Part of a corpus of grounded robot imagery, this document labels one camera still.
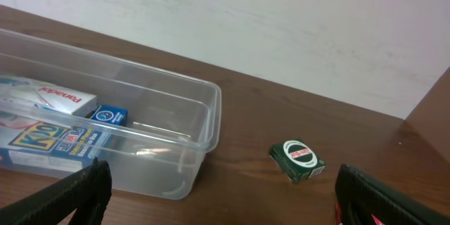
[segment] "brown tabletop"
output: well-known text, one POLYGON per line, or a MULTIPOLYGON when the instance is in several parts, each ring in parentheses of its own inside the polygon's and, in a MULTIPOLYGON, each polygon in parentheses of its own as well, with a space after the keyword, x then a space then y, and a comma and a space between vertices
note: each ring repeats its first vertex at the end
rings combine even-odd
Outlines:
MULTIPOLYGON (((205 79, 223 92, 219 145, 183 200, 113 191, 104 224, 334 224, 334 183, 354 165, 450 216, 450 166, 403 120, 0 6, 0 28, 205 79), (303 138, 326 162, 292 185, 271 144, 303 138)), ((0 207, 57 179, 0 169, 0 207)))

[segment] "small green box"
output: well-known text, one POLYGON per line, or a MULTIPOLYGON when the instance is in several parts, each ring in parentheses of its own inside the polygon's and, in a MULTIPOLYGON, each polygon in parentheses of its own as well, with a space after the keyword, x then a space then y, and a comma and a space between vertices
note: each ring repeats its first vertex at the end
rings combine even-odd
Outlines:
POLYGON ((320 174, 326 165, 302 139, 274 144, 269 155, 294 184, 320 174))

